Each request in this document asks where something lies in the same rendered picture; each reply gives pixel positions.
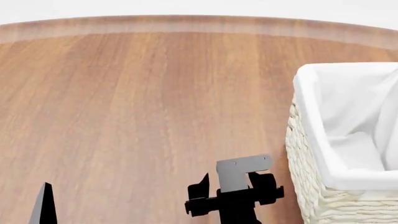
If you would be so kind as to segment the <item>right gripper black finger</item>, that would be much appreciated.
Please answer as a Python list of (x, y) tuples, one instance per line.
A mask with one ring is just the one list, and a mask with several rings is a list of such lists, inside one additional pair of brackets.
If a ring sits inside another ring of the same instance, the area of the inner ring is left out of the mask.
[(206, 174), (198, 184), (188, 186), (188, 199), (208, 198), (210, 192), (209, 175)]
[(248, 173), (252, 187), (255, 189), (276, 189), (277, 184), (273, 174), (259, 174), (256, 172)]

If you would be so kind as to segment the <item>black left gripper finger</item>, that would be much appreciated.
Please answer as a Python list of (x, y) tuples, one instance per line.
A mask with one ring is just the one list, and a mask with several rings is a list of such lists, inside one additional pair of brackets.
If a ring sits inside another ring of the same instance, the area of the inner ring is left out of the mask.
[(44, 182), (40, 188), (29, 224), (58, 224), (52, 184)]

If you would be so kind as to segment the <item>white cloth basket liner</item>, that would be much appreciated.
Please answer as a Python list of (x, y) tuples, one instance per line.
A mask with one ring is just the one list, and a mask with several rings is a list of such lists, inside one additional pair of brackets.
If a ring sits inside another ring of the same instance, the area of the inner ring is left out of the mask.
[(398, 63), (312, 63), (293, 83), (323, 184), (398, 190)]

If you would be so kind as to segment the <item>cream woven wicker basket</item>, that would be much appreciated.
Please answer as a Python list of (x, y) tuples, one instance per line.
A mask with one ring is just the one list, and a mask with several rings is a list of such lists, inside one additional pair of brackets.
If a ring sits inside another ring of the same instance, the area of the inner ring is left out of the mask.
[(301, 118), (293, 102), (285, 146), (304, 224), (398, 224), (398, 190), (346, 191), (323, 184)]

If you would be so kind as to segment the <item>grey L-shaped metal bracket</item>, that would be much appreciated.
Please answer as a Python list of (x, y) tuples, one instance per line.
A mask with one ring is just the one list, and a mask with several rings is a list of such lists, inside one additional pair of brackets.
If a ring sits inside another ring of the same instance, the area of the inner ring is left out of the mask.
[(246, 174), (265, 171), (272, 167), (270, 155), (260, 154), (216, 162), (216, 171), (222, 193), (235, 192), (248, 188)]

